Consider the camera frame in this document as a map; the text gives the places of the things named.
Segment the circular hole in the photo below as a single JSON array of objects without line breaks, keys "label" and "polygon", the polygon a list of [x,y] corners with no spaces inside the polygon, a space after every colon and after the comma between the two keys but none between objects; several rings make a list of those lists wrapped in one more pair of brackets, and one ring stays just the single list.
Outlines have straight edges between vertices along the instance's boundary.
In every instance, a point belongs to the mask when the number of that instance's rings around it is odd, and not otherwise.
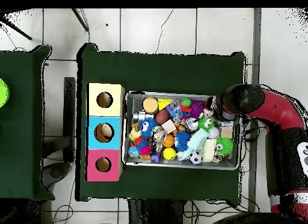
[{"label": "circular hole", "polygon": [[113,127],[108,123],[98,124],[94,130],[94,136],[101,143],[108,143],[114,136]]},{"label": "circular hole", "polygon": [[96,98],[97,104],[102,108],[108,108],[113,103],[113,98],[110,93],[102,92]]},{"label": "circular hole", "polygon": [[95,167],[100,172],[108,172],[111,168],[111,161],[109,158],[106,157],[99,158],[95,162]]}]

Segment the table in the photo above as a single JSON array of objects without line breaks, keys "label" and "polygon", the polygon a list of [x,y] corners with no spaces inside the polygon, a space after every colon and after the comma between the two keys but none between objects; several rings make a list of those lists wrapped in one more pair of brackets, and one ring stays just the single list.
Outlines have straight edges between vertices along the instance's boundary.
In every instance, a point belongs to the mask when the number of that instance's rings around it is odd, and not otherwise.
[{"label": "table", "polygon": [[124,166],[119,182],[84,181],[85,100],[88,82],[129,90],[219,95],[243,83],[244,54],[171,55],[99,52],[86,43],[77,54],[76,200],[86,198],[227,199],[238,203],[239,169]]},{"label": "table", "polygon": [[50,47],[0,52],[0,77],[10,89],[0,108],[0,198],[53,199],[40,184],[42,65]]}]

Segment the yellow ball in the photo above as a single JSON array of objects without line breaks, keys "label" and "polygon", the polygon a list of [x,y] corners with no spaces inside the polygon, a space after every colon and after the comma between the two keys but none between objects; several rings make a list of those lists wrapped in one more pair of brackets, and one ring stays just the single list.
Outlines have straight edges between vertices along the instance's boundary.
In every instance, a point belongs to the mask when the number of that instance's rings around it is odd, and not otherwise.
[{"label": "yellow ball", "polygon": [[171,147],[165,148],[162,154],[166,160],[174,160],[176,158],[176,150]]}]

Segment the yellow triangle block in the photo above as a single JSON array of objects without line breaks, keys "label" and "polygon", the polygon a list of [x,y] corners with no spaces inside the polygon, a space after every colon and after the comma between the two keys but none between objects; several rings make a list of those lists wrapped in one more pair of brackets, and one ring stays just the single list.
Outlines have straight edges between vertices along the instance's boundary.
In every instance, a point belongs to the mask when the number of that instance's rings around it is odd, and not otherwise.
[{"label": "yellow triangle block", "polygon": [[158,99],[158,109],[164,109],[166,106],[170,105],[172,99]]}]

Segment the gray plastic bin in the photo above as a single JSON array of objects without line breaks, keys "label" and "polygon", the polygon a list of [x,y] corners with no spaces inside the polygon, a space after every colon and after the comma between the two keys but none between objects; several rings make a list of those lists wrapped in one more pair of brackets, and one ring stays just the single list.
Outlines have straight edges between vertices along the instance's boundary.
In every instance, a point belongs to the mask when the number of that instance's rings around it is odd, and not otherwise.
[{"label": "gray plastic bin", "polygon": [[161,157],[159,163],[154,163],[153,161],[141,160],[138,158],[131,158],[128,155],[128,149],[131,145],[131,141],[128,137],[131,130],[132,118],[134,113],[138,113],[143,109],[142,103],[145,98],[161,98],[161,99],[178,99],[190,98],[191,100],[207,101],[210,96],[200,96],[200,95],[185,95],[185,94],[168,94],[168,93],[154,93],[154,92],[144,92],[144,94],[139,94],[135,92],[127,92],[125,94],[126,109],[124,124],[123,124],[123,144],[122,144],[122,160],[125,164],[131,166],[156,166],[156,167],[181,167],[190,169],[219,169],[219,170],[235,170],[239,166],[239,156],[241,150],[240,139],[238,134],[241,133],[241,125],[238,120],[234,121],[233,124],[233,152],[229,155],[228,160],[223,160],[219,163],[201,163],[199,165],[193,165],[189,160],[179,161],[177,158],[174,160],[166,160]]}]

